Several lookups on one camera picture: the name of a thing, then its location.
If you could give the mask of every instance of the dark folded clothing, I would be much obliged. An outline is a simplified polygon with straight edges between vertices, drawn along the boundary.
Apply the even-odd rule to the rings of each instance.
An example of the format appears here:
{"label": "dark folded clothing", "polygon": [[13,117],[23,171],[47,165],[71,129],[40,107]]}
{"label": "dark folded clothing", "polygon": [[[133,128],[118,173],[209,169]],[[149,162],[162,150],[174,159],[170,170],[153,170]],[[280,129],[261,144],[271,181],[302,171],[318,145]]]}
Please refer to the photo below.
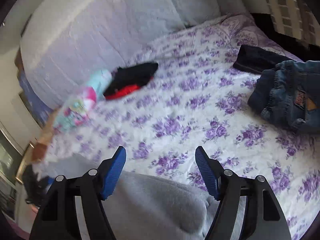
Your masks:
{"label": "dark folded clothing", "polygon": [[286,60],[291,59],[258,47],[241,45],[233,67],[244,72],[261,74],[262,71],[272,69],[278,63]]}
{"label": "dark folded clothing", "polygon": [[320,61],[284,61],[264,70],[248,105],[268,122],[320,132]]}

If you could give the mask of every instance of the blue cloth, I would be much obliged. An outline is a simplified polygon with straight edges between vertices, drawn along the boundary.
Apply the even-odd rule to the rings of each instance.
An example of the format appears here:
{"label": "blue cloth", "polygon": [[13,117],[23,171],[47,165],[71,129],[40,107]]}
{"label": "blue cloth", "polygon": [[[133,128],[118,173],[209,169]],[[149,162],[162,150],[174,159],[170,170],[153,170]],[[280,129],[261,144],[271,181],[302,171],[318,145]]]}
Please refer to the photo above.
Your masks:
{"label": "blue cloth", "polygon": [[320,61],[290,60],[264,70],[248,105],[274,125],[320,132]]}
{"label": "blue cloth", "polygon": [[20,87],[23,89],[23,92],[30,105],[30,109],[28,110],[31,112],[36,121],[44,126],[53,110],[44,102],[42,102],[36,93],[34,93],[24,71],[21,71],[18,79]]}

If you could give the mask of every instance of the floral bedsheet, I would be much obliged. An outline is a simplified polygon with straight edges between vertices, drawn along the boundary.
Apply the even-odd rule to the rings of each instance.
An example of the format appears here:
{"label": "floral bedsheet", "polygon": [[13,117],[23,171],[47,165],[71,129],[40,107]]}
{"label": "floral bedsheet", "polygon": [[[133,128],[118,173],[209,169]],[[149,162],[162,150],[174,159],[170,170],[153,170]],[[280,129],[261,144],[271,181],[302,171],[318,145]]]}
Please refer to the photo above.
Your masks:
{"label": "floral bedsheet", "polygon": [[125,98],[99,102],[85,126],[55,136],[42,169],[73,153],[98,164],[122,145],[125,170],[206,190],[194,157],[202,145],[239,176],[264,175],[299,239],[320,210],[320,140],[278,129],[250,110],[259,76],[232,68],[241,44],[297,59],[245,15],[157,39],[128,62],[157,61],[155,78]]}

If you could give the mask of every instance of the blue denim jeans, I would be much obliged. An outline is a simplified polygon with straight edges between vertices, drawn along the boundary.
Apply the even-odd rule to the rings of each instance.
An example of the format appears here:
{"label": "blue denim jeans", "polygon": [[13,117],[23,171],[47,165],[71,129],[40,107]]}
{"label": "blue denim jeans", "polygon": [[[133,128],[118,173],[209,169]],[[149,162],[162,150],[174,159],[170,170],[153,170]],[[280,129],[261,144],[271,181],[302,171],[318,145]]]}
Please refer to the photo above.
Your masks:
{"label": "blue denim jeans", "polygon": [[[269,82],[269,87],[273,82],[272,89],[268,91],[260,79]],[[261,96],[256,102],[254,99],[268,93],[267,105],[260,113],[263,119],[303,133],[320,132],[320,61],[284,61],[263,71],[260,79],[248,104],[256,111],[261,109]]]}

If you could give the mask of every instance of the metal screw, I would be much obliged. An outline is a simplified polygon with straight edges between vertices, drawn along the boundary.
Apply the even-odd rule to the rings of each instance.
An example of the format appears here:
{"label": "metal screw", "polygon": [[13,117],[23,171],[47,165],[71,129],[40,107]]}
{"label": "metal screw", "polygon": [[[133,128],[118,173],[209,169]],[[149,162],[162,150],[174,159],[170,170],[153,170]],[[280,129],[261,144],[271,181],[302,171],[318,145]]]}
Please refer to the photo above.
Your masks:
{"label": "metal screw", "polygon": [[59,175],[58,177],[56,177],[56,181],[63,181],[64,177],[63,175]]}
{"label": "metal screw", "polygon": [[233,174],[233,172],[231,170],[224,170],[224,175],[226,176],[231,176]]}
{"label": "metal screw", "polygon": [[265,182],[266,178],[263,177],[262,175],[259,175],[259,176],[257,177],[257,180],[260,181],[260,182]]}
{"label": "metal screw", "polygon": [[98,173],[98,171],[97,171],[96,169],[89,170],[89,172],[88,172],[88,174],[89,174],[90,176],[94,176],[94,175],[96,175],[97,173]]}

